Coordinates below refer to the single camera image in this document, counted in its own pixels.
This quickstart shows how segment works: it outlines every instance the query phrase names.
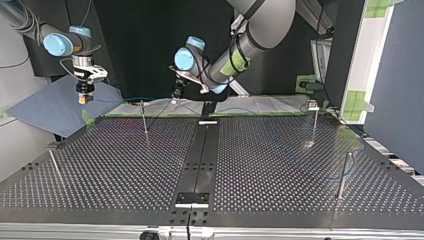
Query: vertical pin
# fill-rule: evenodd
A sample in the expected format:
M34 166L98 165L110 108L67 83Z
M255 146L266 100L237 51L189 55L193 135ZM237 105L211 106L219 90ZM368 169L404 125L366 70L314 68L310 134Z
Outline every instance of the vertical pin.
M56 169L56 171L59 172L59 166L56 163L56 158L54 157L53 150L49 150L49 153L50 153L50 157L51 157L51 159L53 161L54 168Z
M144 124L144 133L147 134L147 124L146 124L146 116L145 116L145 109L144 109L144 101L141 100L140 101L140 112L141 115L143 116L143 124Z
M348 152L347 154L346 154L346 158L345 158L345 161L344 161L344 165L343 165L343 171L342 171L342 175L341 175L341 178L340 178L340 185L339 185L339 189L338 189L338 191L337 191L337 199L338 200L341 200L341 199L343 199L343 192L344 192L344 188L345 188L345 185L346 185L346 175L347 175L347 166L348 166L348 163L351 161L351 159L353 158L353 154L351 153L351 152Z

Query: green tape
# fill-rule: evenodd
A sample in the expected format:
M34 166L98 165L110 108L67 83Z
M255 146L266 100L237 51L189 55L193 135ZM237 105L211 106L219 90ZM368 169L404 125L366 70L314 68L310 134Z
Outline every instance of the green tape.
M299 75L296 80L296 93L313 94L313 90L306 90L301 87L300 84L303 82L315 83L317 81L316 75Z
M8 108L4 108L0 110L0 118L8 118L10 117L9 114L7 113Z
M233 59L234 67L237 68L239 72L243 72L244 70L247 69L245 67L246 63L238 50L233 53L232 59ZM250 66L250 58L246 58L246 59L248 62L248 66ZM227 77L234 76L237 73L234 67L231 64L230 59L228 59L227 63L221 68L220 72Z
M343 118L347 121L359 121L365 110L365 91L348 91L343 110Z
M390 6L390 0L368 0L365 18L383 18L386 17L387 8Z
M87 110L82 110L82 119L84 120L85 124L87 125L91 125L95 122L94 119L90 118L90 116L88 115L88 111Z
M294 117L294 116L305 116L306 113L303 112L260 112L260 113L252 113L252 112L220 112L213 113L211 117Z

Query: cable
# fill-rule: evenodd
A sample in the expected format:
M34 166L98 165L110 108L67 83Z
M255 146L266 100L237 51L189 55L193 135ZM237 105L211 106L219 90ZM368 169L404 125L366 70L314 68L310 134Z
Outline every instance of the cable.
M83 82L86 82L87 81L87 79L81 79L81 78L79 78L79 77L77 77L77 76L75 76L75 74L73 74L71 71L69 71L69 69L68 68L66 68L66 66L63 64L63 62L64 61L69 61L69 60L71 60L72 61L72 58L64 58L64 59L60 59L59 60L59 64L60 64L60 66L62 66L62 68L69 74L69 75L71 75L72 77L74 77L75 79L77 79L77 80L79 80L79 81L83 81Z
M83 26L84 23L85 23L85 21L87 21L88 14L90 14L90 9L91 9L91 4L92 3L93 3L93 0L90 0L90 3L88 4L87 12L85 13L85 17L83 18L80 26Z
M26 62L28 62L28 60L29 60L29 54L27 55L27 57L25 58L25 60L24 60L24 61L22 61L22 62L20 62L20 63L17 63L17 64L14 64L14 65L9 65L9 66L0 66L0 69L8 69L8 68L15 68L15 67L19 67L19 66L24 65Z
M96 46L94 46L92 49L90 49L90 50L87 50L87 51L83 51L83 52L80 52L79 53L79 55L89 55L89 54L91 54L91 53L93 53L93 52L95 52L95 51L97 51L97 50L99 50L100 48L102 48L102 45L96 45Z
M37 45L40 46L41 43L43 42L43 36L41 34L41 26L40 26L41 20L21 0L18 0L18 2L23 8L23 12L25 14L25 22L23 22L22 25L20 25L20 26L10 25L10 27L12 29L18 31L21 34L28 33L30 31L34 30L35 41L37 42Z

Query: gray robot arm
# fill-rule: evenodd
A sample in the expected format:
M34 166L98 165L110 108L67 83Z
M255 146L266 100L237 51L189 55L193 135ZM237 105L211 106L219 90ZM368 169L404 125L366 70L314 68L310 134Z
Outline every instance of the gray robot arm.
M63 33L48 23L42 22L18 0L0 0L0 16L10 26L25 36L43 44L53 56L70 56L91 50L90 30L72 26L69 33Z
M228 86L230 78L243 72L256 55L273 49L283 40L292 25L296 11L296 0L227 2L244 16L234 32L235 37L229 50L211 64L203 56L205 42L196 37L189 37L185 47L179 49L174 58L176 69L173 70L177 73L177 83L183 84L187 79L200 84L201 93L221 93ZM175 98L179 95L178 91L174 92Z
M19 0L0 0L0 16L16 31L37 41L53 56L71 56L73 76L78 79L76 90L78 102L86 104L93 100L94 83L107 77L107 71L94 65L91 31L83 26L71 26L64 33L38 17Z

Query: metal rod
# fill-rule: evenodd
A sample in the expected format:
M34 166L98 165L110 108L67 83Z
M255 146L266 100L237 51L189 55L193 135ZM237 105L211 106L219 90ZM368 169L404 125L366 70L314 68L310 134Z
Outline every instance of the metal rod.
M317 127L317 121L318 121L318 111L319 111L319 110L316 110L316 113L315 113L314 131L315 131L315 128Z
M344 192L344 188L345 188L345 185L346 185L346 168L347 168L347 166L348 166L348 162L350 161L350 159L352 159L352 153L351 152L348 152L347 154L346 154L346 158L345 158L345 161L344 161L344 165L343 165L343 171L342 171L342 175L341 175L341 178L340 178L340 185L339 185L339 189L338 189L338 191L337 191L337 199L338 200L341 200L341 199L343 199L343 192Z
M141 100L140 102L140 111L141 115L143 116L143 124L144 124L144 133L147 134L147 124L146 124L146 116L145 116L145 109L144 109L144 101Z
M53 161L54 168L56 169L56 171L58 171L58 172L59 172L59 166L58 166L58 165L57 165L57 163L56 163L56 158L54 157L54 153L53 153L53 151L52 151L52 150L49 150L49 153L50 153L50 157L51 157L51 159L52 159L52 161Z

